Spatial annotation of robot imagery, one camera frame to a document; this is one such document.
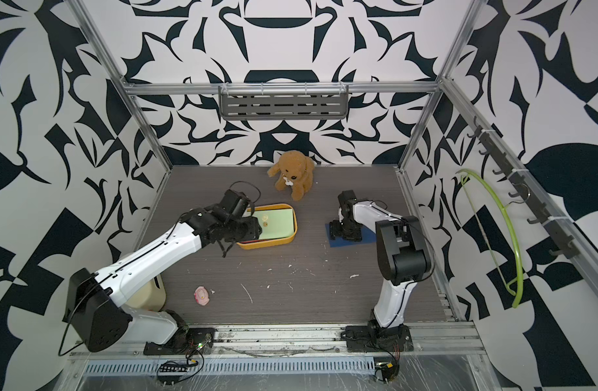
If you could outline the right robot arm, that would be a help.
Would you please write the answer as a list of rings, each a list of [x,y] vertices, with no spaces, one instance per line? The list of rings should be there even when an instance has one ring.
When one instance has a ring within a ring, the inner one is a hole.
[[[429,243],[418,218],[403,217],[360,200],[351,190],[338,195],[339,217],[329,223],[331,242],[362,241],[362,232],[375,235],[376,260],[383,277],[380,297],[366,326],[347,326],[341,333],[350,352],[394,354],[411,344],[405,312],[418,283],[432,276]]]

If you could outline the yellow plastic storage box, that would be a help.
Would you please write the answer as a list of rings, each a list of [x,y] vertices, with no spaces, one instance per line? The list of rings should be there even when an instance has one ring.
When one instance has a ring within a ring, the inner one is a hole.
[[[279,209],[285,209],[285,208],[292,209],[293,215],[294,215],[295,231],[291,236],[289,236],[287,238],[283,238],[283,239],[272,239],[272,240],[255,239],[255,240],[249,240],[249,241],[244,241],[244,242],[238,242],[238,246],[240,246],[241,249],[251,250],[251,249],[269,248],[269,247],[280,246],[280,245],[292,243],[292,241],[294,240],[294,238],[297,234],[298,225],[297,225],[296,212],[291,205],[289,205],[289,204],[263,205],[263,206],[256,207],[255,211],[257,211],[257,210],[279,210]]]

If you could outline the dark blue envelope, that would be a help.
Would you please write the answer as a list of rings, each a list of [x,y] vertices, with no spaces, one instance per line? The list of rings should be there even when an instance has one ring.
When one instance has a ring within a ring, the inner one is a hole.
[[[373,231],[369,230],[368,228],[366,228],[365,226],[363,226],[361,229],[361,235],[362,235],[361,241],[349,241],[349,240],[342,239],[340,237],[336,237],[336,239],[333,239],[331,237],[331,229],[330,229],[330,225],[328,223],[325,225],[325,228],[326,228],[326,232],[327,232],[328,243],[331,248],[341,248],[341,247],[347,247],[347,246],[359,245],[359,244],[375,244],[375,242],[376,242],[375,233]]]

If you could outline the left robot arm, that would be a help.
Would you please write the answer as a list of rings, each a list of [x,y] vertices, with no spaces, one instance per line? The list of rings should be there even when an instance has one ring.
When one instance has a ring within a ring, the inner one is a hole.
[[[118,343],[166,345],[178,337],[181,319],[168,311],[135,309],[128,302],[141,288],[183,258],[210,244],[227,253],[258,239],[255,205],[243,192],[183,213],[167,232],[136,252],[96,272],[81,269],[69,280],[64,320],[91,353]]]

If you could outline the light green envelope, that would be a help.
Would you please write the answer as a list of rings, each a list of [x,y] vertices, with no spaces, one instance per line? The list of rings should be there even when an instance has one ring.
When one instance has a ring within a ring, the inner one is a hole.
[[[294,215],[292,209],[257,210],[253,213],[261,227],[259,240],[283,239],[294,231]]]

